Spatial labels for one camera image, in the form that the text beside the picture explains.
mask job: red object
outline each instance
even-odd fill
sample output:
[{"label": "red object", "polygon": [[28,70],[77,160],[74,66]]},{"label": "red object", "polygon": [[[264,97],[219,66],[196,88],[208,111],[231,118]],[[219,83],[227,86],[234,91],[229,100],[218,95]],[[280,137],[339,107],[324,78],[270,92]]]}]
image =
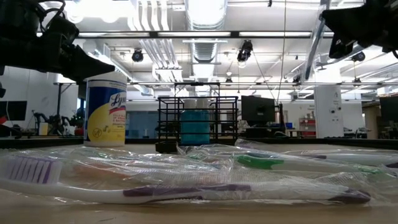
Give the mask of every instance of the red object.
[{"label": "red object", "polygon": [[[315,126],[315,119],[303,119],[300,121],[302,125]],[[305,138],[313,138],[317,135],[315,131],[303,131],[301,135]]]},{"label": "red object", "polygon": [[82,136],[82,135],[84,135],[84,130],[83,130],[83,128],[76,128],[75,129],[75,135],[76,136]]},{"label": "red object", "polygon": [[4,124],[6,121],[7,121],[7,117],[6,116],[0,117],[0,124]]}]

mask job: white column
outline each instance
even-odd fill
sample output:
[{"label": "white column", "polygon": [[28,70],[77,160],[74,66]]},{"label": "white column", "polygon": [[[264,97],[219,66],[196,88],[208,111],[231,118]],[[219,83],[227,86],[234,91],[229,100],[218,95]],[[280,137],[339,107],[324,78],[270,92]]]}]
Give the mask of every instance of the white column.
[{"label": "white column", "polygon": [[[341,81],[335,68],[315,72],[316,82]],[[340,86],[318,85],[314,89],[317,138],[343,137],[343,113]]]}]

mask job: plastic wrapper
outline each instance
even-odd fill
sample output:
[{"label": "plastic wrapper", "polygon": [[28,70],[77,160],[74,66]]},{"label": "plastic wrapper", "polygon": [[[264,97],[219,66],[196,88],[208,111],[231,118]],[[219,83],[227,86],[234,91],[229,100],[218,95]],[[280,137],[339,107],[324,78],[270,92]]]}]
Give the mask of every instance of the plastic wrapper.
[{"label": "plastic wrapper", "polygon": [[[275,151],[274,146],[261,142],[238,139],[235,143],[237,149],[263,149]],[[386,166],[398,168],[398,151],[380,149],[317,149],[286,151],[281,154],[301,157],[327,159],[329,161],[349,162],[364,166]]]},{"label": "plastic wrapper", "polygon": [[[191,156],[201,151],[207,152],[206,157]],[[396,187],[388,167],[378,167],[378,172],[267,170],[242,164],[232,155],[247,156],[241,148],[221,145],[193,147],[180,156],[91,147],[8,152],[0,155],[0,188],[58,201],[69,198],[66,202],[377,204],[391,202]],[[33,161],[44,163],[43,167],[46,162],[48,167],[61,164],[59,179],[51,170],[49,181],[41,173],[37,182],[32,181],[30,172],[37,173],[36,167],[31,169]],[[388,197],[380,185],[390,190]]]}]

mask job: toothbrush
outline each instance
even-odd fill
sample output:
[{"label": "toothbrush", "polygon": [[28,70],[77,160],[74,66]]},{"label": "toothbrush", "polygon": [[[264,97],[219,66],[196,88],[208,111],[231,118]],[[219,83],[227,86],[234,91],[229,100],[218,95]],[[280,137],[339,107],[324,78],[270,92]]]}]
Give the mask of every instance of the toothbrush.
[{"label": "toothbrush", "polygon": [[312,157],[318,159],[329,159],[335,161],[350,162],[366,166],[385,165],[390,168],[398,168],[398,156],[386,156],[375,154],[307,154],[300,155],[303,157]]},{"label": "toothbrush", "polygon": [[316,171],[327,173],[339,172],[369,172],[372,174],[383,173],[376,167],[367,167],[361,165],[335,164],[332,162],[322,162],[311,159],[289,159],[273,157],[257,157],[243,155],[235,156],[236,161],[248,167],[265,170],[296,170],[296,171]]},{"label": "toothbrush", "polygon": [[328,200],[366,203],[370,195],[341,185],[306,182],[224,184],[198,187],[148,185],[127,190],[89,190],[58,182],[62,162],[12,156],[0,161],[0,188],[23,194],[65,197],[96,203],[140,204],[176,199],[198,200]]}]

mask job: desk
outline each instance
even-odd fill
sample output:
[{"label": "desk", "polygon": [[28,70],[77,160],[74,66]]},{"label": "desk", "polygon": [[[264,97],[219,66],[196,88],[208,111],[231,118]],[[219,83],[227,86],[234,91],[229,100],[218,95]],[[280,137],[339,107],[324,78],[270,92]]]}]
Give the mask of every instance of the desk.
[{"label": "desk", "polygon": [[[348,146],[326,144],[271,144],[273,151],[343,149]],[[154,145],[131,144],[123,147],[136,153],[155,153]],[[63,203],[42,197],[25,197],[0,190],[2,224],[124,224],[124,223],[395,223],[398,205],[364,207],[360,205],[267,205],[263,203],[208,203],[103,205]]]}]

